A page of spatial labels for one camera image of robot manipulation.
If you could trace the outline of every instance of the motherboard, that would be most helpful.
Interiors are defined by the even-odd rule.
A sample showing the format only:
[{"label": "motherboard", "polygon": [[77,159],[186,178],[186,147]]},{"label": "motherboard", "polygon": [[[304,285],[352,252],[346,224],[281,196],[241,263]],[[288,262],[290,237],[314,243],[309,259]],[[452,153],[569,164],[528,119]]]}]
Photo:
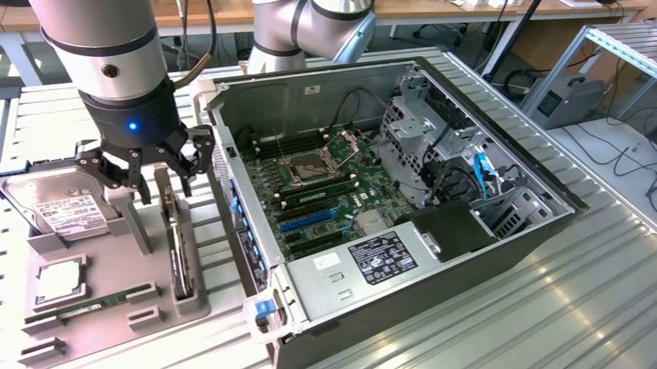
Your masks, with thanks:
[{"label": "motherboard", "polygon": [[388,229],[413,211],[372,150],[376,133],[342,130],[272,141],[242,155],[289,260]]}]

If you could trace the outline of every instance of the motherboard chip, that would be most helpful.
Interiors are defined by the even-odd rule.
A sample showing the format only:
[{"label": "motherboard chip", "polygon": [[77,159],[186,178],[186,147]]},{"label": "motherboard chip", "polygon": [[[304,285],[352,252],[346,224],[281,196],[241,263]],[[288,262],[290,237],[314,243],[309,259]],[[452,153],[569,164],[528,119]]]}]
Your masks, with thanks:
[{"label": "motherboard chip", "polygon": [[366,234],[374,234],[389,229],[390,227],[389,221],[381,216],[378,209],[362,212],[357,215],[356,219],[358,227]]},{"label": "motherboard chip", "polygon": [[325,161],[316,152],[294,157],[290,160],[290,168],[293,174],[301,179],[309,179],[320,175],[330,174]]}]

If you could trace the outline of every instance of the hard drive label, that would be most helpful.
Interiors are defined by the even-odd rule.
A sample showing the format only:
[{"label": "hard drive label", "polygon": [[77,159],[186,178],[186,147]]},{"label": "hard drive label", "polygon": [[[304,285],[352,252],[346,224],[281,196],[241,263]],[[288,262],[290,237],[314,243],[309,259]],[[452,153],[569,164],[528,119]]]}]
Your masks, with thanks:
[{"label": "hard drive label", "polygon": [[59,236],[106,226],[103,213],[90,194],[35,204],[34,209]]}]

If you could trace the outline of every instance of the blue pcie slot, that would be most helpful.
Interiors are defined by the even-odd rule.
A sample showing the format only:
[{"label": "blue pcie slot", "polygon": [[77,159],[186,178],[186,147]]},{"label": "blue pcie slot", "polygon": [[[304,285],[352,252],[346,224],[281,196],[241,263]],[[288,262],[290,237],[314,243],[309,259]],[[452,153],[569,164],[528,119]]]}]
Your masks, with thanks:
[{"label": "blue pcie slot", "polygon": [[332,210],[324,211],[322,213],[312,215],[310,217],[300,219],[298,221],[292,221],[290,223],[281,226],[281,232],[290,232],[322,221],[329,221],[336,218],[337,213],[338,208],[333,208]]}]

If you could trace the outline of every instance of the metal table surface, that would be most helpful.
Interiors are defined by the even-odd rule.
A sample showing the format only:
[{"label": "metal table surface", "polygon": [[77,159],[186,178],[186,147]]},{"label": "metal table surface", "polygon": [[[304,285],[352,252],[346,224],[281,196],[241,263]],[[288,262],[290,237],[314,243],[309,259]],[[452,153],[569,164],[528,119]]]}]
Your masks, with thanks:
[{"label": "metal table surface", "polygon": [[[313,367],[656,366],[657,240],[636,209],[455,55],[423,48],[362,60],[413,55],[436,64],[591,209],[511,271]],[[222,68],[206,76],[238,73]],[[183,119],[191,119],[186,91],[178,103]],[[81,132],[73,128],[91,126],[71,85],[26,88],[10,113],[5,158],[57,155],[70,143],[51,132],[66,130],[69,137]],[[201,179],[190,202],[212,314],[63,367],[134,367],[143,366],[142,360],[147,367],[270,367],[265,348],[250,340],[245,294],[209,190]],[[10,225],[0,234],[7,249],[0,256],[0,299],[7,302],[0,306],[0,367],[13,367],[14,349],[27,339],[17,332],[21,290],[13,290],[23,275],[13,271],[21,270],[29,246],[25,222],[6,212],[7,203],[0,207],[0,228]]]}]

